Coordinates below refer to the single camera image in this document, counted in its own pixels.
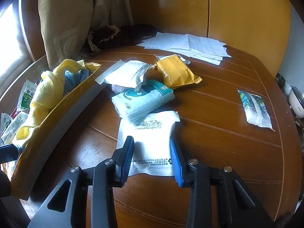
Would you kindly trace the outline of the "yellow towel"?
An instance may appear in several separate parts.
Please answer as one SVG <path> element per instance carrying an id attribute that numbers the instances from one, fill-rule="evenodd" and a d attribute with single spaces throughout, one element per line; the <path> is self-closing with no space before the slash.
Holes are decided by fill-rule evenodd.
<path id="1" fill-rule="evenodd" d="M 65 84 L 65 72 L 78 73 L 85 67 L 71 59 L 63 60 L 53 71 L 46 70 L 41 74 L 42 82 L 38 84 L 30 103 L 26 121 L 17 131 L 12 143 L 24 147 L 33 137 L 42 121 L 62 100 Z"/>

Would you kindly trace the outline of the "yellow wooden cabinet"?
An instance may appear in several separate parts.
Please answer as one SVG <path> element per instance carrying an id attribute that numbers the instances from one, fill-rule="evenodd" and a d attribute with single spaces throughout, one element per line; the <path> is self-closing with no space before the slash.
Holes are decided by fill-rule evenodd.
<path id="1" fill-rule="evenodd" d="M 129 0 L 133 21 L 217 39 L 257 57 L 275 76 L 291 25 L 288 0 Z"/>

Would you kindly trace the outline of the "dark fringed cloth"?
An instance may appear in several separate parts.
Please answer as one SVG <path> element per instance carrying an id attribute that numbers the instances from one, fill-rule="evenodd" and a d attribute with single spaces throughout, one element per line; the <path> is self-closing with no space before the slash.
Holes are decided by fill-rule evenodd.
<path id="1" fill-rule="evenodd" d="M 137 45 L 145 39 L 154 37 L 157 32 L 158 29 L 148 24 L 106 26 L 88 33 L 80 53 L 85 58 L 105 49 Z"/>

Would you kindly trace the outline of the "teal bear tissue pack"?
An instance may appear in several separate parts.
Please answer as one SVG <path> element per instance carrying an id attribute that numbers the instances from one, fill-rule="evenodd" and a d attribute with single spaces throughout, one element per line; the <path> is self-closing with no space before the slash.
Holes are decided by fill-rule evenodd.
<path id="1" fill-rule="evenodd" d="M 111 101 L 120 118 L 134 123 L 174 98 L 172 89 L 156 80 L 148 80 L 138 90 L 119 93 Z"/>

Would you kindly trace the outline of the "white box with yellow tape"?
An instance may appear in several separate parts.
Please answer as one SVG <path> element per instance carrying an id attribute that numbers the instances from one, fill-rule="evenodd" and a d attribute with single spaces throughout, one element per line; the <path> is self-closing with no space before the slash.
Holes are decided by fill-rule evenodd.
<path id="1" fill-rule="evenodd" d="M 86 80 L 65 96 L 39 125 L 37 136 L 30 141 L 17 160 L 11 177 L 11 195 L 27 200 L 48 157 L 92 100 L 104 86 L 95 79 L 106 70 L 101 65 Z"/>

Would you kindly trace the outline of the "blue towel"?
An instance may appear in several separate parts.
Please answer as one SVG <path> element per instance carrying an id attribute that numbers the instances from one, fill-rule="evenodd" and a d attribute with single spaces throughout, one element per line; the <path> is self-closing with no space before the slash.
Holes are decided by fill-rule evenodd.
<path id="1" fill-rule="evenodd" d="M 77 73 L 73 74 L 69 72 L 68 70 L 64 73 L 64 90 L 63 94 L 67 94 L 71 92 L 74 88 L 76 88 L 80 83 L 82 83 L 87 77 L 89 77 L 90 72 L 84 68 Z"/>

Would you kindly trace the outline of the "stack of white papers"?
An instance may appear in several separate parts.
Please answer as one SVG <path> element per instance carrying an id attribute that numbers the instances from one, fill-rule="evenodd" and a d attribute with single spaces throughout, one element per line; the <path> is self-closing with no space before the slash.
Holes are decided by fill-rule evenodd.
<path id="1" fill-rule="evenodd" d="M 194 36 L 158 32 L 154 37 L 138 44 L 145 49 L 159 49 L 179 55 L 220 65 L 224 58 L 229 58 L 226 44 L 219 40 Z"/>

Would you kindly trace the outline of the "small photo print sachet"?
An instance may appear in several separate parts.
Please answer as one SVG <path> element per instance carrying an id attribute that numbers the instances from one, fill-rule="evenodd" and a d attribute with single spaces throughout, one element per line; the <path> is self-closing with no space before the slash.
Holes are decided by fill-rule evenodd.
<path id="1" fill-rule="evenodd" d="M 240 89 L 237 89 L 237 92 L 242 102 L 246 121 L 260 128 L 268 128 L 274 131 L 271 118 L 262 98 Z"/>

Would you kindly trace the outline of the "green white sachet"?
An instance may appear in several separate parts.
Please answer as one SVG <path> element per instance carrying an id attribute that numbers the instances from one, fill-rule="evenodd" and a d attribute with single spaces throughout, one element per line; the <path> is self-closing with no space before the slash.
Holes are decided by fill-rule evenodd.
<path id="1" fill-rule="evenodd" d="M 26 80 L 22 86 L 18 101 L 17 111 L 25 111 L 30 109 L 31 100 L 35 94 L 37 85 L 29 80 Z"/>

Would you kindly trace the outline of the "tan patterned curtain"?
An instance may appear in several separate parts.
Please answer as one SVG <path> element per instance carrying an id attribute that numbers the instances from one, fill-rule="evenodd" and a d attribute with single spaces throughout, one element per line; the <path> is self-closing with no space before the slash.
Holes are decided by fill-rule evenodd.
<path id="1" fill-rule="evenodd" d="M 133 24 L 129 0 L 38 0 L 50 70 L 80 53 L 91 31 Z"/>

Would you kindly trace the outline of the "white printed plastic bag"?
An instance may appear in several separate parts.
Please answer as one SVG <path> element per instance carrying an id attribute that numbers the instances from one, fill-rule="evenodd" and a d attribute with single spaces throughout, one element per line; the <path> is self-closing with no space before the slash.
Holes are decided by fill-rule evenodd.
<path id="1" fill-rule="evenodd" d="M 135 142 L 130 176 L 141 173 L 162 177 L 174 175 L 169 141 L 175 123 L 179 121 L 176 111 L 151 113 L 136 123 L 120 121 L 117 149 L 124 145 L 128 136 L 132 136 Z"/>

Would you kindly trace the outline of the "white rice cooker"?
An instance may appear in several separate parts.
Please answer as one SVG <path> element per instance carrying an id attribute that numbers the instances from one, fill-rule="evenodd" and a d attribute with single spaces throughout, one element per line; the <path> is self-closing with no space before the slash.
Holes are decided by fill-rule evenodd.
<path id="1" fill-rule="evenodd" d="M 303 93 L 295 86 L 290 85 L 289 83 L 284 84 L 284 91 L 288 96 L 288 102 L 290 108 L 294 111 L 298 118 L 304 117 L 304 101 Z"/>

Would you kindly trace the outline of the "window frame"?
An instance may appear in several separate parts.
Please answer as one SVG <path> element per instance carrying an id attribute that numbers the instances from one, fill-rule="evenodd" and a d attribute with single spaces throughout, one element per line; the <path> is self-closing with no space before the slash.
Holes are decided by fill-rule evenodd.
<path id="1" fill-rule="evenodd" d="M 1 13 L 1 95 L 32 63 L 22 32 L 21 0 Z"/>

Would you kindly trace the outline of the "white torn packet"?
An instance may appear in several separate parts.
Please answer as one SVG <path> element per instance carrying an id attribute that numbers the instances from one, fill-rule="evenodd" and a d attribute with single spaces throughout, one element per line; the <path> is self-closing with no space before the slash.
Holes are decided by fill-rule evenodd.
<path id="1" fill-rule="evenodd" d="M 142 61 L 129 60 L 124 62 L 119 60 L 99 75 L 95 81 L 98 84 L 106 83 L 138 90 L 142 85 L 145 73 L 151 68 L 153 65 Z"/>

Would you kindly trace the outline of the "yellow foil packet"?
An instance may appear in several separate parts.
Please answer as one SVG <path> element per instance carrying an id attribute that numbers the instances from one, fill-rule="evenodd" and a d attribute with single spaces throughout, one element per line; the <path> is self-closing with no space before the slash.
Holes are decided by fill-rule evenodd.
<path id="1" fill-rule="evenodd" d="M 154 67 L 163 77 L 164 84 L 170 89 L 199 84 L 202 81 L 201 77 L 194 75 L 177 55 L 171 55 L 157 61 Z"/>

